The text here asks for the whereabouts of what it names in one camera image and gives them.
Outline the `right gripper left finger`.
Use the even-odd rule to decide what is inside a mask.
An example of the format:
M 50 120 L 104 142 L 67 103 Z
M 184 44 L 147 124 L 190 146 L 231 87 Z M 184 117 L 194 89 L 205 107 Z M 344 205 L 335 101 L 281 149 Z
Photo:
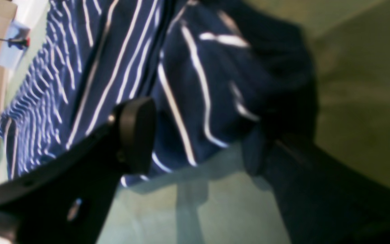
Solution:
M 96 243 L 122 176 L 149 172 L 155 129 L 154 100 L 129 100 L 57 159 L 1 184 L 0 238 L 12 244 Z

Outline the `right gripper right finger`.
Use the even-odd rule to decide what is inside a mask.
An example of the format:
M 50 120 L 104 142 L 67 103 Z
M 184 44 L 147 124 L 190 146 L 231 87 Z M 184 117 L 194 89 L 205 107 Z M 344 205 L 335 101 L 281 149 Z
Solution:
M 256 126 L 242 140 L 246 172 L 272 188 L 293 244 L 390 244 L 390 189 L 305 136 Z

